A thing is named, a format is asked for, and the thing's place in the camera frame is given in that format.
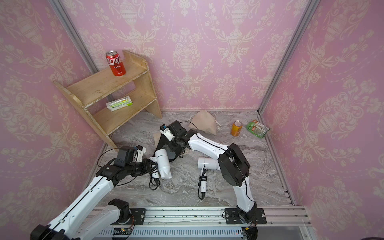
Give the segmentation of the beige hair dryer bag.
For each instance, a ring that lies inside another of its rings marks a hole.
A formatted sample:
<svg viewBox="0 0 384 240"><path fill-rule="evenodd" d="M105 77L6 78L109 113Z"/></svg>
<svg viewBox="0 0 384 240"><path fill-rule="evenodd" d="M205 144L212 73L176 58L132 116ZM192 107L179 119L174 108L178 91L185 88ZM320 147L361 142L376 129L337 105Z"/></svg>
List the beige hair dryer bag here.
<svg viewBox="0 0 384 240"><path fill-rule="evenodd" d="M222 127L208 111L200 111L190 120L189 128L216 136L217 130L220 130Z"/></svg>

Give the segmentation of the black drawstring bag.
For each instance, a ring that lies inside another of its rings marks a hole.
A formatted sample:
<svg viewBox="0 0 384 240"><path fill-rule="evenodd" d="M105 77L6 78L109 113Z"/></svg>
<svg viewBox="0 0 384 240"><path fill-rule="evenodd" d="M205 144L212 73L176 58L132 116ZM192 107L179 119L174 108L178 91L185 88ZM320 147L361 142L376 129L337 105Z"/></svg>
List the black drawstring bag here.
<svg viewBox="0 0 384 240"><path fill-rule="evenodd" d="M173 162L177 158L183 158L188 146L188 140L186 137L175 137L173 140L168 140L163 134L161 134L158 145L155 152L158 150L165 150L167 152L169 162Z"/></svg>

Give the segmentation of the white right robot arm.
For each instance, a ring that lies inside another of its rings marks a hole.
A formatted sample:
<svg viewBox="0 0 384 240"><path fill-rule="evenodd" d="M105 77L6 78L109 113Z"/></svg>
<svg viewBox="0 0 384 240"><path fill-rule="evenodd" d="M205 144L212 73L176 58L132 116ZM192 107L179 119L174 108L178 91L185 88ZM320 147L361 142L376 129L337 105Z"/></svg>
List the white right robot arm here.
<svg viewBox="0 0 384 240"><path fill-rule="evenodd" d="M179 121L163 124L160 133L157 150L166 150L170 162L180 158L186 148L216 160L224 180L234 188L240 219L246 224L256 220L258 207L249 187L250 164L238 145L219 144L193 129L187 131Z"/></svg>

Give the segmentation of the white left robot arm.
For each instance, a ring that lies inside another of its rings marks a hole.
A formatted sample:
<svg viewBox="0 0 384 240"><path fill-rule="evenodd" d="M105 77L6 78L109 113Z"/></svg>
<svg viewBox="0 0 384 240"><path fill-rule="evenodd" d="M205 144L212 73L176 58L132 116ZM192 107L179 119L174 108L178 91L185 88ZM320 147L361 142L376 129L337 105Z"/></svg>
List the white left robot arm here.
<svg viewBox="0 0 384 240"><path fill-rule="evenodd" d="M111 224L135 223L128 202L113 199L102 212L86 220L94 207L127 176L138 177L151 170L150 160L144 159L146 148L122 147L116 158L96 173L88 187L56 218L46 226L36 226L32 240L91 240Z"/></svg>

